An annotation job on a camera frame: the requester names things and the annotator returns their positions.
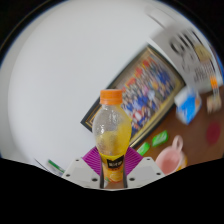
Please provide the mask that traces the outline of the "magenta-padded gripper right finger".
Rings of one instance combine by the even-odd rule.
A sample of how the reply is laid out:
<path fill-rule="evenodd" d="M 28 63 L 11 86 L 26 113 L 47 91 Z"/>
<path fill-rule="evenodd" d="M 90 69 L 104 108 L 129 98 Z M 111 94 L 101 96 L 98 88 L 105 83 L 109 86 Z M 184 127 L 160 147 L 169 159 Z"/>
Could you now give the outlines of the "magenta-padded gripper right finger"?
<path fill-rule="evenodd" d="M 133 189 L 143 187 L 164 176 L 151 157 L 143 157 L 128 148 L 124 159 L 124 187 Z"/>

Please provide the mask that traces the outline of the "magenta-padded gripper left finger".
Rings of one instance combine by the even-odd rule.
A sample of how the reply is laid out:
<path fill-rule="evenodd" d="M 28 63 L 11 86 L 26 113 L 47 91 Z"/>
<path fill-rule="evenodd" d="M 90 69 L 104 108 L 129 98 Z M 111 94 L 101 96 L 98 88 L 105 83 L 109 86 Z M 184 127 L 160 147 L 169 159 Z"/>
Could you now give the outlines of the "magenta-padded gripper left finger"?
<path fill-rule="evenodd" d="M 63 174 L 63 178 L 84 188 L 102 187 L 101 158 L 96 147 L 83 157 L 76 158 Z"/>

